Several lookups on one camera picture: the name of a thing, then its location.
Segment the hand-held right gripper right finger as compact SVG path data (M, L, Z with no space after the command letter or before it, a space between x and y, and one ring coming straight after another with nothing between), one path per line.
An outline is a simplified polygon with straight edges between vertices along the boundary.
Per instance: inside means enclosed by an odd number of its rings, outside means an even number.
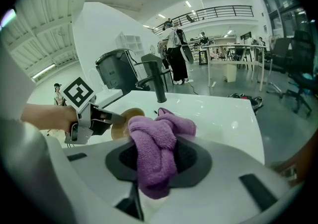
M268 224L292 199L287 181L249 154L213 141L178 136L183 167L176 187L141 196L148 224Z

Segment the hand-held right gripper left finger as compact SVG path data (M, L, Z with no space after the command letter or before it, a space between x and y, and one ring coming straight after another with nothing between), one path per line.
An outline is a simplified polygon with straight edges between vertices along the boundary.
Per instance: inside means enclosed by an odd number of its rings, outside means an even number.
M63 149L84 183L113 208L144 221L137 183L137 149L130 140Z

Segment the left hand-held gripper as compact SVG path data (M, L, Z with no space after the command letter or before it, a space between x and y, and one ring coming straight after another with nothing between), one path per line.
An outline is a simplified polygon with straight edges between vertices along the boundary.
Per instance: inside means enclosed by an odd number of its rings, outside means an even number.
M87 144L91 136L101 136L111 127L106 119L110 115L111 123L125 123L123 115L100 109L92 88L78 77L63 88L63 98L75 109L76 121L71 123L70 131L66 133L66 144Z

